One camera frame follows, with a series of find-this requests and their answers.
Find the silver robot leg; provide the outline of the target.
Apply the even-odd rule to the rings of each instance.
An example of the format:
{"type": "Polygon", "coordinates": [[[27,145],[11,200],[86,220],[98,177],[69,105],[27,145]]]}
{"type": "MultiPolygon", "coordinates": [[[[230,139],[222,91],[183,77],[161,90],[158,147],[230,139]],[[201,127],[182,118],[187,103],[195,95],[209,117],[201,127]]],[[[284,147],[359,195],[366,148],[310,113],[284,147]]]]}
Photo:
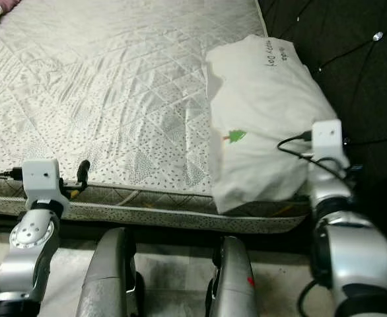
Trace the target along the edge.
{"type": "Polygon", "coordinates": [[[105,232],[86,271],[76,317],[143,317],[145,281],[137,271],[132,232],[105,232]]]}
{"type": "Polygon", "coordinates": [[[259,317],[254,272],[244,242],[224,236],[213,256],[215,272],[206,293],[206,317],[259,317]]]}

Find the grey quilted mattress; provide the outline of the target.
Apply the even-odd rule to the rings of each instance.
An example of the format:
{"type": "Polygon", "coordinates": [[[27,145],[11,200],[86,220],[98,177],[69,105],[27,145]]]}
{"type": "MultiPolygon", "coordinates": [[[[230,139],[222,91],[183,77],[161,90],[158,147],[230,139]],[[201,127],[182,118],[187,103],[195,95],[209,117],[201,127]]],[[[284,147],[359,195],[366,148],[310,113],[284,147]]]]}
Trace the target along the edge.
{"type": "Polygon", "coordinates": [[[21,0],[0,23],[0,172],[57,159],[80,203],[217,214],[206,51],[265,34],[257,0],[21,0]]]}

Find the grey bed base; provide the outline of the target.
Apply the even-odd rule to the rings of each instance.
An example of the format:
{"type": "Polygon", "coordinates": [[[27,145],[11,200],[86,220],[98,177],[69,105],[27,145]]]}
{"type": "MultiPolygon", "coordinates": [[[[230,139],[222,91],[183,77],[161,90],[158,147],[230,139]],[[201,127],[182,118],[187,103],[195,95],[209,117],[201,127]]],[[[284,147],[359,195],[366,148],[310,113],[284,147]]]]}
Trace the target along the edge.
{"type": "Polygon", "coordinates": [[[245,217],[245,215],[215,215],[193,211],[169,211],[140,207],[115,207],[103,203],[70,203],[61,219],[68,221],[100,221],[169,227],[170,229],[218,230],[242,234],[278,234],[295,229],[305,215],[296,217],[245,217]]]}

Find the white pillow green tree print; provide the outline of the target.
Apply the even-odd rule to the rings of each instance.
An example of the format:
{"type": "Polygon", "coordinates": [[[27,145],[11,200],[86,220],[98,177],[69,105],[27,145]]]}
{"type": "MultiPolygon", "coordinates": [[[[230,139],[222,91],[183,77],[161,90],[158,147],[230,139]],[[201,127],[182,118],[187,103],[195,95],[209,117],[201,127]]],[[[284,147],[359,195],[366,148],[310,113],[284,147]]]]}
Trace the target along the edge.
{"type": "Polygon", "coordinates": [[[279,151],[278,142],[336,119],[293,43],[257,34],[217,46],[205,56],[211,106],[211,194],[228,214],[253,202],[285,201],[308,178],[296,157],[307,144],[279,151]]]}

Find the silver robot left leg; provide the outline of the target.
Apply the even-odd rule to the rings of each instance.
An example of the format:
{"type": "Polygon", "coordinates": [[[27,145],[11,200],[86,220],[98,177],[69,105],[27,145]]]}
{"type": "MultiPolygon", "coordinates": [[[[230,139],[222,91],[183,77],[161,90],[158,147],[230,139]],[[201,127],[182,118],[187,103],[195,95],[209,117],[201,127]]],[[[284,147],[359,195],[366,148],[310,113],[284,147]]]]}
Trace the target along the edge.
{"type": "Polygon", "coordinates": [[[137,271],[132,232],[105,232],[86,271],[76,317],[143,317],[145,281],[137,271]]]}

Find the black tufted headboard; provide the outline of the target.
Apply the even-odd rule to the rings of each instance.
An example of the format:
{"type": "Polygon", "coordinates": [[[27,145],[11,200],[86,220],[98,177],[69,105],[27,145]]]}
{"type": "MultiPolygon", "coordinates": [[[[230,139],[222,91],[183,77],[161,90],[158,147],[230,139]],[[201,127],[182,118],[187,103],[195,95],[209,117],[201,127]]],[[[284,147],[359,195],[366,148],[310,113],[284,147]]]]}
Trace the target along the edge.
{"type": "Polygon", "coordinates": [[[362,210],[387,223],[387,0],[256,1],[341,120],[362,210]]]}

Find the silver robot right leg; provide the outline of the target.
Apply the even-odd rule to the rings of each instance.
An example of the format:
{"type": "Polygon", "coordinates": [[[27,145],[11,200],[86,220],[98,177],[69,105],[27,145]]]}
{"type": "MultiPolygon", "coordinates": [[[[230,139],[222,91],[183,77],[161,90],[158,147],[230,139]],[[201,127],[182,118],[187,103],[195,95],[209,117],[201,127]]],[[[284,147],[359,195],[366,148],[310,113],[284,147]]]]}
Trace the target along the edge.
{"type": "Polygon", "coordinates": [[[213,256],[215,272],[206,293],[206,317],[259,317],[254,272],[244,242],[224,236],[213,256]]]}

